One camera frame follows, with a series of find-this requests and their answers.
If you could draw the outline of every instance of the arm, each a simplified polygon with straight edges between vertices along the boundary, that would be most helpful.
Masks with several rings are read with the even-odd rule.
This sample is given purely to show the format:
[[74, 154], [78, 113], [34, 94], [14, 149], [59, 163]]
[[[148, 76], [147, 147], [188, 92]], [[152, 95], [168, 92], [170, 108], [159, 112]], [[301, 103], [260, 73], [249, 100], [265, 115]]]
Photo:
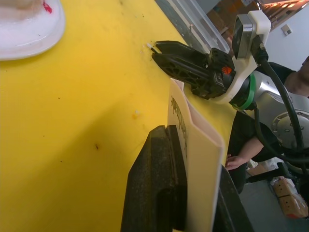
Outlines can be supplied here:
[[233, 170], [239, 166], [247, 163], [251, 158], [256, 156], [263, 148], [262, 143], [258, 140], [257, 137], [251, 138], [246, 144], [242, 147], [238, 156], [228, 155], [226, 160], [226, 169]]

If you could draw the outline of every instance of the human hand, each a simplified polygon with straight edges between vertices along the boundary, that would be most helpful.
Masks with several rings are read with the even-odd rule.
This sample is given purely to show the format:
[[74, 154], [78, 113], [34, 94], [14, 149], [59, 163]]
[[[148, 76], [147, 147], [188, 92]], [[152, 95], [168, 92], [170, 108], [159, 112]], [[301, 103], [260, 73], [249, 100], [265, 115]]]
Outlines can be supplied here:
[[228, 171], [230, 171], [230, 170], [238, 168], [239, 166], [243, 165], [246, 162], [247, 162], [246, 159], [244, 159], [243, 157], [227, 155], [225, 168]]

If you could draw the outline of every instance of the black cable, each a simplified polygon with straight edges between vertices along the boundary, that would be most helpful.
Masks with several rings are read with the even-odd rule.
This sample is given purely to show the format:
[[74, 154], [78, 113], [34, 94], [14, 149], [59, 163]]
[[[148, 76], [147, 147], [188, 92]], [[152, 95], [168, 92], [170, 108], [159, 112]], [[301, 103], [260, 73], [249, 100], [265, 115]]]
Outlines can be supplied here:
[[307, 171], [307, 166], [305, 163], [301, 164], [301, 171], [305, 175], [305, 177], [308, 177], [308, 171]]
[[286, 91], [282, 81], [276, 74], [276, 72], [272, 69], [271, 65], [268, 63], [267, 59], [263, 58], [260, 60], [259, 64], [263, 67], [267, 75], [271, 78], [271, 80], [274, 82], [282, 100], [286, 107], [286, 111], [289, 114], [289, 118], [291, 120], [294, 135], [296, 138], [296, 145], [297, 145], [297, 151], [302, 151], [304, 149], [304, 141], [303, 141], [303, 134], [301, 132], [301, 128], [299, 125], [298, 117], [295, 112], [295, 109], [292, 105], [291, 99], [288, 95], [288, 92]]
[[282, 159], [287, 162], [291, 163], [309, 163], [309, 157], [301, 157], [301, 158], [291, 158], [284, 156], [282, 154], [278, 154], [271, 145], [266, 141], [266, 139], [263, 136], [261, 124], [260, 124], [260, 115], [258, 108], [254, 109], [254, 121], [255, 121], [255, 130], [256, 130], [256, 136], [260, 140], [260, 142], [263, 144], [263, 146], [269, 150], [274, 156], [278, 157], [279, 159]]

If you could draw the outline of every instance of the white plate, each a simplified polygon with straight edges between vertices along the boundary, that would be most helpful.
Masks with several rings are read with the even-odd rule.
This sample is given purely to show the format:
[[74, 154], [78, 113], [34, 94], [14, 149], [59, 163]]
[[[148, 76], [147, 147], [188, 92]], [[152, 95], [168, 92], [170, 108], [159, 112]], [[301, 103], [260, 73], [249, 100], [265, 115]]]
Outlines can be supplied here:
[[32, 57], [60, 40], [65, 28], [62, 5], [60, 0], [45, 2], [52, 8], [51, 13], [43, 5], [35, 13], [0, 5], [0, 60]]

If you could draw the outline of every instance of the red mark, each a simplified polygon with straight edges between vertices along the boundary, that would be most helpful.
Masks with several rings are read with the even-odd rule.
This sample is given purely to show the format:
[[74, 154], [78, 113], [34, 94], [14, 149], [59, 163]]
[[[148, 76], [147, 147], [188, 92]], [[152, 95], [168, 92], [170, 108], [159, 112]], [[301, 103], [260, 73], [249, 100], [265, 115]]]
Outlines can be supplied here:
[[225, 73], [225, 74], [230, 74], [231, 71], [232, 71], [232, 69], [230, 67], [225, 66], [225, 67], [222, 68], [222, 72]]
[[43, 7], [48, 13], [51, 14], [53, 12], [53, 9], [45, 1], [43, 2]]
[[294, 214], [287, 214], [287, 217], [289, 217], [289, 218], [299, 218], [299, 217], [295, 216]]

